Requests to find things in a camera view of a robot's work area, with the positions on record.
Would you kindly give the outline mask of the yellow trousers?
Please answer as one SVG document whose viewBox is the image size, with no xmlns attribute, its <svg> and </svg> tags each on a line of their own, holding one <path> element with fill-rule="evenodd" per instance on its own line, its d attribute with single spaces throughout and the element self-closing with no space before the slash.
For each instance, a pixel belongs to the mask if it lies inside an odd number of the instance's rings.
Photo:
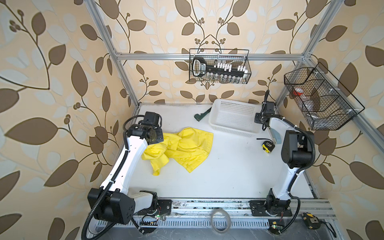
<svg viewBox="0 0 384 240">
<path fill-rule="evenodd" d="M 170 159 L 191 173 L 208 158 L 213 141 L 213 133 L 195 128 L 185 128 L 178 133 L 164 133 L 164 141 L 149 145 L 142 154 L 142 160 L 151 163 L 154 176 L 160 174 Z"/>
</svg>

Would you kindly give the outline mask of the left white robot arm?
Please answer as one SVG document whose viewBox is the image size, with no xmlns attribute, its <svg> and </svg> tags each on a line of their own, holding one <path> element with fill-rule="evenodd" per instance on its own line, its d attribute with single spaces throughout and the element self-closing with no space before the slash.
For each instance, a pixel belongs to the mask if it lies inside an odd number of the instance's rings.
<svg viewBox="0 0 384 240">
<path fill-rule="evenodd" d="M 81 238 L 88 239 L 88 230 L 92 219 L 109 223 L 103 230 L 92 236 L 99 239 L 116 224 L 133 225 L 140 233 L 145 230 L 134 220 L 134 214 L 141 210 L 156 210 L 158 207 L 157 193 L 140 191 L 129 197 L 129 186 L 138 161 L 148 146 L 164 141 L 162 117 L 154 112 L 146 112 L 140 116 L 141 121 L 130 127 L 123 127 L 124 145 L 110 174 L 99 188 L 92 188 L 88 193 L 91 207 L 82 232 Z"/>
</svg>

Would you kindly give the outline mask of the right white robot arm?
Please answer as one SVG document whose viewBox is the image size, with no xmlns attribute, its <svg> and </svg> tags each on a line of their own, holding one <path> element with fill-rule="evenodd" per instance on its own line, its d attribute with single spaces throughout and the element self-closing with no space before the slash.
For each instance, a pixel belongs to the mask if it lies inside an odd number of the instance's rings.
<svg viewBox="0 0 384 240">
<path fill-rule="evenodd" d="M 286 118 L 275 113 L 275 104 L 263 101 L 260 113 L 255 115 L 255 123 L 263 129 L 282 129 L 281 158 L 286 164 L 278 183 L 270 189 L 266 197 L 265 209 L 270 215 L 277 211 L 286 211 L 290 206 L 292 188 L 297 178 L 315 162 L 316 150 L 314 134 L 300 129 Z"/>
</svg>

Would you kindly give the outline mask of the light blue stapler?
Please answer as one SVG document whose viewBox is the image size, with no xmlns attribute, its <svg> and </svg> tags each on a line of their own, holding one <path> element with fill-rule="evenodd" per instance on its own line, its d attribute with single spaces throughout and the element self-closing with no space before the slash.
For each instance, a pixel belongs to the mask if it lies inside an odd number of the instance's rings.
<svg viewBox="0 0 384 240">
<path fill-rule="evenodd" d="M 282 143 L 282 138 L 279 132 L 277 132 L 273 128 L 269 128 L 269 132 L 271 137 L 273 138 L 273 141 L 275 142 L 276 145 L 280 145 Z"/>
</svg>

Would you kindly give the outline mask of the white plastic laundry basket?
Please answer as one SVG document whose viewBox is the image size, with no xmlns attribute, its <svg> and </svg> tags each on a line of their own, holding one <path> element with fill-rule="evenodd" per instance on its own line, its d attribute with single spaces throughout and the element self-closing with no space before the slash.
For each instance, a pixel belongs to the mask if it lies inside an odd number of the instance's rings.
<svg viewBox="0 0 384 240">
<path fill-rule="evenodd" d="M 261 124 L 255 123 L 260 111 L 261 105 L 218 99 L 209 114 L 209 125 L 216 131 L 254 137 L 262 129 Z"/>
</svg>

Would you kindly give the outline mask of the red item in basket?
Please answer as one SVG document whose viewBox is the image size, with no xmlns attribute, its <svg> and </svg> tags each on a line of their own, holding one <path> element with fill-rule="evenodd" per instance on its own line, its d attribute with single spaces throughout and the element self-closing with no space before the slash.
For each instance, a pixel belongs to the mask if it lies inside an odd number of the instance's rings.
<svg viewBox="0 0 384 240">
<path fill-rule="evenodd" d="M 296 97 L 301 97 L 302 95 L 304 95 L 304 90 L 302 88 L 298 88 L 298 87 L 294 87 L 293 90 L 292 90 L 292 96 L 294 98 Z"/>
</svg>

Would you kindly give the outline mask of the dark green pipe wrench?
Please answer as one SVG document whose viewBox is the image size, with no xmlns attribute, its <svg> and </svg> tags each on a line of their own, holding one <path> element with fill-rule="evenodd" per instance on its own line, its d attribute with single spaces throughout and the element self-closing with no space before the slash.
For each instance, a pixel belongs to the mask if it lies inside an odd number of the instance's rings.
<svg viewBox="0 0 384 240">
<path fill-rule="evenodd" d="M 195 114 L 194 115 L 194 118 L 195 120 L 197 120 L 198 122 L 200 122 L 206 115 L 208 115 L 210 112 L 211 112 L 212 108 L 209 108 L 208 110 L 206 110 L 204 113 L 202 114 Z"/>
</svg>

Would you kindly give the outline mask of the black tool in basket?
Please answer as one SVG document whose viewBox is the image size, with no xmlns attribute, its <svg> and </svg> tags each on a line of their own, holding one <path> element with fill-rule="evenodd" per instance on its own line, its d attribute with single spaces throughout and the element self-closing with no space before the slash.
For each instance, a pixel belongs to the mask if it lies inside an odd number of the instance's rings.
<svg viewBox="0 0 384 240">
<path fill-rule="evenodd" d="M 248 58 L 242 56 L 194 56 L 190 59 L 189 72 L 200 78 L 210 75 L 249 78 L 252 74 Z"/>
</svg>

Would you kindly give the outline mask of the clear tape roll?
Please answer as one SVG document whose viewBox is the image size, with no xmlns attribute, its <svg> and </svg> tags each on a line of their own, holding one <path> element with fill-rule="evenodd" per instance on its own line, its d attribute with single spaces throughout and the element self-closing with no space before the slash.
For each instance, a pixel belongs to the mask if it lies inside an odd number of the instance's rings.
<svg viewBox="0 0 384 240">
<path fill-rule="evenodd" d="M 211 213 L 210 225 L 214 232 L 225 234 L 232 226 L 230 215 L 223 209 L 215 209 Z"/>
</svg>

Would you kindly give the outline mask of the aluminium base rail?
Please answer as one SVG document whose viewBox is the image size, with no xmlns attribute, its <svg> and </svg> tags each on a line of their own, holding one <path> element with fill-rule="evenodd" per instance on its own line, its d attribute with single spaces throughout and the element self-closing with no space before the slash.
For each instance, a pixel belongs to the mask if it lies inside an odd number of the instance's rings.
<svg viewBox="0 0 384 240">
<path fill-rule="evenodd" d="M 295 213 L 302 221 L 302 213 L 311 213 L 321 221 L 338 228 L 338 220 L 328 200 L 292 200 L 286 211 L 270 215 L 264 199 L 229 198 L 160 198 L 156 210 L 142 210 L 134 220 L 144 229 L 209 229 L 211 213 L 225 210 L 231 217 L 231 229 L 268 229 L 272 223 L 286 225 Z"/>
</svg>

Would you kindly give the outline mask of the aluminium frame post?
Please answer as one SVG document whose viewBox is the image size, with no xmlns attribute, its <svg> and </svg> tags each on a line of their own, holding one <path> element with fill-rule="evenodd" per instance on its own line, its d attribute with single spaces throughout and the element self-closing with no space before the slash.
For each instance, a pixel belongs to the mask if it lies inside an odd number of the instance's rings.
<svg viewBox="0 0 384 240">
<path fill-rule="evenodd" d="M 330 7 L 327 9 L 324 17 L 322 18 L 317 29 L 313 33 L 308 45 L 306 46 L 304 53 L 302 54 L 301 60 L 298 61 L 298 63 L 295 65 L 294 70 L 291 73 L 285 75 L 285 87 L 283 88 L 281 94 L 276 100 L 277 109 L 280 107 L 280 105 L 287 102 L 285 99 L 289 98 L 289 96 L 293 96 L 293 98 L 295 98 L 293 92 L 297 84 L 304 83 L 309 78 L 309 75 L 316 68 L 317 64 L 315 64 L 312 60 L 312 54 L 314 53 L 314 50 L 320 42 L 323 34 L 325 33 L 332 20 L 340 10 L 343 2 L 344 1 L 331 1 Z"/>
</svg>

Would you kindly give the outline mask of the yellow tape measure front rail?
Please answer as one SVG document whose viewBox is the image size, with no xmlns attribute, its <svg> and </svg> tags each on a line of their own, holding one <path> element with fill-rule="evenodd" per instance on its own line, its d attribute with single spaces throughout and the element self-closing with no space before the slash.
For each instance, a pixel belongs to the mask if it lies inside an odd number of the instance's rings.
<svg viewBox="0 0 384 240">
<path fill-rule="evenodd" d="M 317 230 L 321 227 L 321 221 L 311 213 L 302 213 L 302 219 L 310 230 Z"/>
</svg>

